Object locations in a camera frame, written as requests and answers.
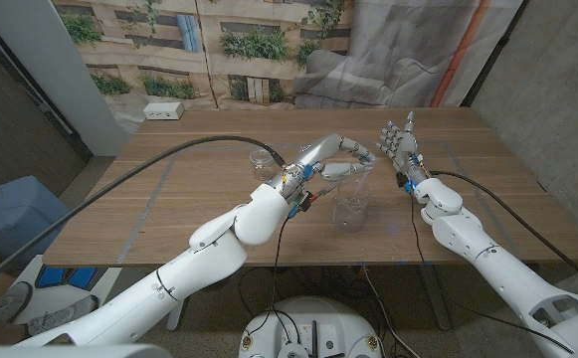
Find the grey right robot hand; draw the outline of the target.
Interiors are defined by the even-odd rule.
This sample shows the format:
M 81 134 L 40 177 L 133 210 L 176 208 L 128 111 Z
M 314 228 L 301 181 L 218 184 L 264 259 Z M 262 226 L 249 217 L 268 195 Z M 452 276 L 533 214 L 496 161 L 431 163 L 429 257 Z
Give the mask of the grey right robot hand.
M 408 113 L 407 122 L 403 128 L 399 128 L 390 121 L 381 129 L 376 145 L 392 160 L 398 173 L 405 175 L 412 183 L 421 183 L 428 179 L 430 174 L 422 166 L 423 157 L 413 134 L 414 124 L 413 111 Z

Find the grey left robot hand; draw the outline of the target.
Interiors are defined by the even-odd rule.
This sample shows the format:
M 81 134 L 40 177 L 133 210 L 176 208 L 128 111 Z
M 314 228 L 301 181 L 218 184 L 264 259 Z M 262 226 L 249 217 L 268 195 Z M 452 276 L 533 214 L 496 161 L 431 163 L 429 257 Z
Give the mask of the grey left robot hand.
M 334 157 L 339 151 L 349 153 L 357 159 L 357 162 L 324 163 L 326 159 Z M 354 174 L 373 170 L 376 157 L 357 141 L 333 133 L 303 148 L 294 163 L 302 169 L 302 177 L 305 180 L 311 179 L 314 174 L 319 174 L 324 181 L 338 182 Z

